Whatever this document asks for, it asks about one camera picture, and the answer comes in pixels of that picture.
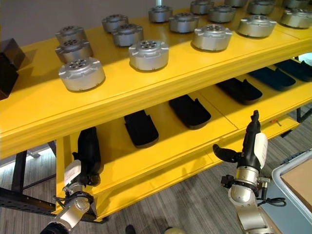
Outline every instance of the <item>gray carpet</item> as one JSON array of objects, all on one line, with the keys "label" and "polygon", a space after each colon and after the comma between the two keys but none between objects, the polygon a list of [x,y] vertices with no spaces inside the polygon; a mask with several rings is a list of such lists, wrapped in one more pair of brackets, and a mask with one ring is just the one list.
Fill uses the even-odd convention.
[{"label": "gray carpet", "polygon": [[[302,108],[306,112],[309,104]],[[285,138],[270,140],[266,166],[270,175],[282,160],[312,147],[312,117]],[[10,188],[14,164],[0,168],[0,186]],[[55,158],[47,153],[27,161],[25,184],[55,173]],[[227,189],[220,185],[223,175],[235,174],[235,165],[222,163],[181,183],[156,193],[110,216],[104,224],[80,222],[75,234],[123,234],[133,224],[138,234],[160,234],[168,226],[183,228],[188,234],[239,234],[240,227]],[[55,179],[32,187],[24,194],[51,201],[55,194]],[[1,234],[37,234],[51,220],[39,214],[0,208]]]}]

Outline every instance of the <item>yellow shelf board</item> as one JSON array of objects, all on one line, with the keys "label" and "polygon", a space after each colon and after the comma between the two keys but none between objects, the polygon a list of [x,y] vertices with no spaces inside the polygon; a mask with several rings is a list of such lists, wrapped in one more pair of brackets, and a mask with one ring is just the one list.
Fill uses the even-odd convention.
[{"label": "yellow shelf board", "polygon": [[[229,28],[235,30],[244,14],[238,9]],[[168,65],[136,71],[129,66],[127,48],[114,46],[101,26],[92,28],[86,34],[106,81],[87,92],[69,92],[58,78],[62,64],[54,52],[55,38],[22,47],[27,59],[11,95],[0,101],[0,159],[311,50],[312,39],[301,39],[302,30],[290,35],[276,28],[264,39],[234,32],[226,50],[201,52],[191,46],[192,33],[170,32],[168,23],[152,24],[147,17],[130,21],[143,26],[146,39],[168,43]],[[205,24],[200,19],[199,25]]]},{"label": "yellow shelf board", "polygon": [[[198,98],[212,118],[198,130],[188,130],[172,111],[168,102],[145,110],[159,132],[158,142],[146,149],[137,149],[126,130],[124,118],[118,118],[97,126],[101,162],[101,183],[87,186],[86,191],[96,195],[105,190],[131,183],[154,171],[174,164],[185,156],[208,148],[224,135],[237,130],[198,92],[189,94]],[[72,152],[77,151],[80,132],[57,140],[57,194],[64,187],[64,169],[72,162]]]},{"label": "yellow shelf board", "polygon": [[282,116],[312,100],[312,82],[298,79],[287,91],[277,91],[248,74],[236,77],[247,81],[260,90],[263,96],[252,105],[242,105],[228,96],[216,85],[199,92],[238,129],[246,128],[254,110],[260,113],[260,122],[265,123]]},{"label": "yellow shelf board", "polygon": [[[289,129],[294,129],[299,124],[290,117],[281,117],[278,123],[267,123],[261,127],[268,138],[279,135]],[[225,139],[218,142],[222,147],[227,147],[240,151],[244,137],[244,131],[233,138]],[[136,179],[130,184],[123,185],[119,188],[108,190],[96,197],[97,220],[121,210],[139,200],[170,187],[186,178],[198,174],[208,168],[211,168],[222,161],[218,159],[211,149],[199,152],[181,161],[163,168],[157,172],[145,177]],[[57,206],[55,213],[61,210]]]}]

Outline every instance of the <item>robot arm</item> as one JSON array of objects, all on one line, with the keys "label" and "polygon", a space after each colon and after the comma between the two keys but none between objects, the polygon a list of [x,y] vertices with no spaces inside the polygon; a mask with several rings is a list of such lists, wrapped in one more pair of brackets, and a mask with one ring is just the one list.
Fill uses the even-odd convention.
[{"label": "robot arm", "polygon": [[41,231],[41,234],[69,234],[90,208],[96,215],[93,197],[84,192],[86,185],[99,183],[101,165],[97,130],[95,127],[81,131],[78,138],[78,153],[65,169],[65,198],[56,197],[63,210]]},{"label": "robot arm", "polygon": [[[266,215],[259,209],[258,183],[262,183],[261,198],[266,200],[268,178],[260,178],[259,173],[263,168],[266,160],[268,141],[264,133],[260,132],[259,113],[254,111],[251,116],[252,121],[246,129],[243,150],[237,153],[230,149],[220,148],[218,145],[213,146],[215,155],[226,162],[237,162],[235,178],[231,175],[222,177],[221,183],[224,187],[229,188],[229,199],[235,206],[237,217],[245,234],[275,234],[273,225]],[[282,198],[275,198],[275,202],[284,202]]]}]

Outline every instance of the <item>black box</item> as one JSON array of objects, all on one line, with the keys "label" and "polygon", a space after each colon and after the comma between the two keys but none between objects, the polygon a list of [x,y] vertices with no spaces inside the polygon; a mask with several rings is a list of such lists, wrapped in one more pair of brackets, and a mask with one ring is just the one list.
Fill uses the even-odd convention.
[{"label": "black box", "polygon": [[18,76],[8,59],[0,55],[0,100],[9,97]]},{"label": "black box", "polygon": [[16,70],[20,68],[25,58],[24,52],[13,38],[1,42],[0,56],[5,57]]}]

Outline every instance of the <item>cylindrical aluminum component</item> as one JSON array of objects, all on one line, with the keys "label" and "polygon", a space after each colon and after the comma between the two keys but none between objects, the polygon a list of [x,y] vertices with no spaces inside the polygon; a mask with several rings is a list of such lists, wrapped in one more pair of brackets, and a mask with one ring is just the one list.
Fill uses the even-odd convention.
[{"label": "cylindrical aluminum component", "polygon": [[284,0],[282,6],[290,9],[305,9],[309,5],[309,0]]},{"label": "cylindrical aluminum component", "polygon": [[87,40],[68,40],[55,49],[56,54],[63,63],[77,59],[88,58],[93,55],[90,43]]},{"label": "cylindrical aluminum component", "polygon": [[169,18],[169,29],[177,33],[189,33],[198,26],[199,16],[192,13],[179,13]]},{"label": "cylindrical aluminum component", "polygon": [[191,12],[197,15],[205,15],[213,8],[214,2],[210,0],[195,0],[191,2]]},{"label": "cylindrical aluminum component", "polygon": [[208,20],[212,22],[225,23],[234,19],[236,9],[229,5],[216,6],[209,10]]},{"label": "cylindrical aluminum component", "polygon": [[121,14],[110,15],[102,20],[103,28],[108,33],[111,33],[113,30],[126,23],[129,23],[128,17]]},{"label": "cylindrical aluminum component", "polygon": [[130,64],[142,71],[151,71],[167,65],[168,45],[159,40],[142,40],[129,47]]},{"label": "cylindrical aluminum component", "polygon": [[224,4],[232,7],[243,7],[246,5],[247,0],[225,0]]},{"label": "cylindrical aluminum component", "polygon": [[312,11],[306,9],[286,10],[281,23],[292,28],[309,28],[312,24]]},{"label": "cylindrical aluminum component", "polygon": [[172,16],[172,8],[165,5],[159,5],[151,8],[148,12],[148,19],[153,23],[162,23],[169,21]]},{"label": "cylindrical aluminum component", "polygon": [[96,58],[84,58],[61,66],[59,77],[68,90],[82,91],[94,88],[105,80],[102,65]]},{"label": "cylindrical aluminum component", "polygon": [[123,24],[112,35],[115,45],[130,46],[143,40],[143,28],[133,23]]},{"label": "cylindrical aluminum component", "polygon": [[202,50],[224,50],[228,47],[232,32],[217,24],[208,24],[194,30],[192,44]]},{"label": "cylindrical aluminum component", "polygon": [[271,14],[275,5],[274,0],[254,0],[249,2],[247,12],[254,15],[268,15]]},{"label": "cylindrical aluminum component", "polygon": [[240,20],[237,32],[255,38],[270,35],[276,25],[276,21],[266,16],[254,15]]},{"label": "cylindrical aluminum component", "polygon": [[66,26],[55,33],[55,37],[58,39],[60,44],[63,44],[68,40],[87,40],[87,36],[82,27],[78,26]]}]

